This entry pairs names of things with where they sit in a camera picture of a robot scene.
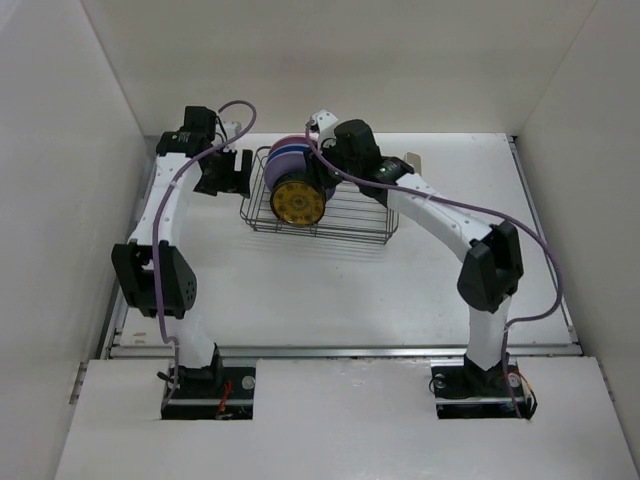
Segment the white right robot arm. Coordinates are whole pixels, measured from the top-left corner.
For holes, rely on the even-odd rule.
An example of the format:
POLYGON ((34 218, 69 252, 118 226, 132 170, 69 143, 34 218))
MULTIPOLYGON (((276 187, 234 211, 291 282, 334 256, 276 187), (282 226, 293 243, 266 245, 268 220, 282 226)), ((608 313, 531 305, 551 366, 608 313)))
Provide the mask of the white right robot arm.
POLYGON ((470 328, 463 381, 470 391, 487 393, 500 379, 507 314, 524 274, 516 227, 508 220, 491 224, 441 197, 412 165, 382 155, 360 119, 341 122, 322 110, 310 117, 305 135, 313 182, 324 188, 355 184, 364 196, 421 226, 461 262, 456 288, 468 305, 470 328))

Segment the wire dish rack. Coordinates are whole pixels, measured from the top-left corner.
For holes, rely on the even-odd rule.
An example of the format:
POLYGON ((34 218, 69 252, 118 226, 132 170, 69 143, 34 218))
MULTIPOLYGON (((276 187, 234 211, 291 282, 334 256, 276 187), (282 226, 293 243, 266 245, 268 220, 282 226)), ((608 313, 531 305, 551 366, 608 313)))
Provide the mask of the wire dish rack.
POLYGON ((385 245, 397 232, 399 214, 363 196, 348 182, 337 187, 324 216, 315 225, 295 226, 278 219, 270 208, 264 182, 267 148, 252 160, 251 196, 241 202, 240 218, 254 231, 385 245))

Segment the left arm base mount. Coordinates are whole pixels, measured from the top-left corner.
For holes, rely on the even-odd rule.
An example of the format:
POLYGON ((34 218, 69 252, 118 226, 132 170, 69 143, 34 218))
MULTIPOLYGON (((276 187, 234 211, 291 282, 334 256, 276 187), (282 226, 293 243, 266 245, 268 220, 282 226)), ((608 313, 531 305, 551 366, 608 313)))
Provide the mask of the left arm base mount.
POLYGON ((179 384, 160 409, 162 420, 252 420, 256 388, 255 366, 179 367, 179 384))

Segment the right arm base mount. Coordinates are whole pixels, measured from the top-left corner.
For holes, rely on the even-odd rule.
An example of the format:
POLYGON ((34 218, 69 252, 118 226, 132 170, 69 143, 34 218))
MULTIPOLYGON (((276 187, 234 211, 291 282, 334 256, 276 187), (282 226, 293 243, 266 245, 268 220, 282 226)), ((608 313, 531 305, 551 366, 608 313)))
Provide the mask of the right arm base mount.
POLYGON ((516 364, 508 365, 508 377, 500 365, 483 371, 470 365, 435 364, 431 374, 429 389, 441 420, 530 420, 537 411, 537 397, 516 364))

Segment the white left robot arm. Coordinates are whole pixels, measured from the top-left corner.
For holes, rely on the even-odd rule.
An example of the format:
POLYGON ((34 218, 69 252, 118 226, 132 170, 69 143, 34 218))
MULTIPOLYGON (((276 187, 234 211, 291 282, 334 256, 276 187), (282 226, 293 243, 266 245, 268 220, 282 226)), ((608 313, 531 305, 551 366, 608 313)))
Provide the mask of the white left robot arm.
POLYGON ((160 136, 143 212, 128 239, 111 252, 128 306, 155 319, 162 341, 173 349, 174 366, 163 380, 176 389, 190 373, 189 384, 205 397, 221 390, 224 373, 215 366, 215 343, 186 319, 198 284, 180 238, 194 194, 250 195, 253 154, 238 151, 236 143, 252 126, 225 121, 222 112, 188 106, 182 125, 160 136))

